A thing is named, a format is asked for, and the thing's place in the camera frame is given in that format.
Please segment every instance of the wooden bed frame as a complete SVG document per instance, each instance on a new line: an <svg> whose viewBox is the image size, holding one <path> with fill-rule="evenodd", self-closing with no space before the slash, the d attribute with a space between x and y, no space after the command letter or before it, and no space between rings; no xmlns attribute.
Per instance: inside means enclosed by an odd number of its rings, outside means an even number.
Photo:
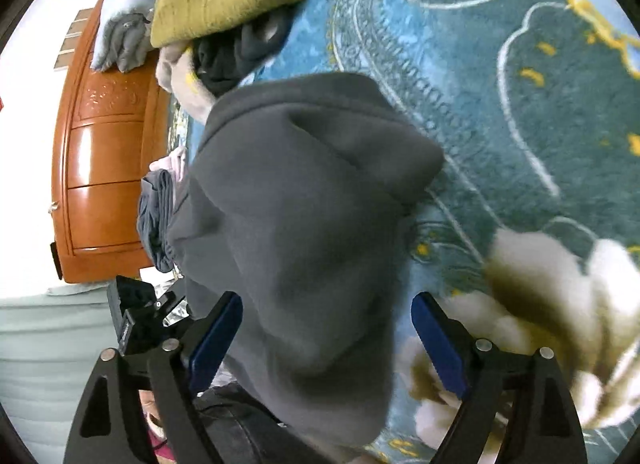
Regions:
<svg viewBox="0 0 640 464"><path fill-rule="evenodd" d="M101 7L66 74L54 137L51 216L68 283L139 277L152 265L136 232L140 179L166 155L169 95L156 83L158 55L126 74L89 68Z"/></svg>

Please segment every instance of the black mechanical device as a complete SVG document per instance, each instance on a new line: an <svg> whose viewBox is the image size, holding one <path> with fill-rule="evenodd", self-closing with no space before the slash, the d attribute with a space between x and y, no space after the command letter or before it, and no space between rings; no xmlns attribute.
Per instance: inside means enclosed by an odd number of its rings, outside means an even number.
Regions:
<svg viewBox="0 0 640 464"><path fill-rule="evenodd" d="M118 277L110 287L117 349L105 349L82 394L65 464L155 464L138 390L152 390L178 464L224 464L193 406L209 387L242 320L238 295L225 293L209 316L166 325L184 297L180 281L161 298L144 282ZM497 464L587 464L571 395L555 355L500 351L473 338L421 293L412 321L443 386L462 401L432 464L476 464L503 392L511 414ZM640 432L616 464L640 463Z"/></svg>

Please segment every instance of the white wall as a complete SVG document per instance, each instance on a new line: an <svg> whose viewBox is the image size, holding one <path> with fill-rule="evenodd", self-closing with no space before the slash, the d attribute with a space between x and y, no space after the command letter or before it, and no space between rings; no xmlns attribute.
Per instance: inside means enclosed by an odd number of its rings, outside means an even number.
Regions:
<svg viewBox="0 0 640 464"><path fill-rule="evenodd" d="M53 65L79 10L97 0L34 0L0 54L0 298L62 285L50 254L53 133L66 70Z"/></svg>

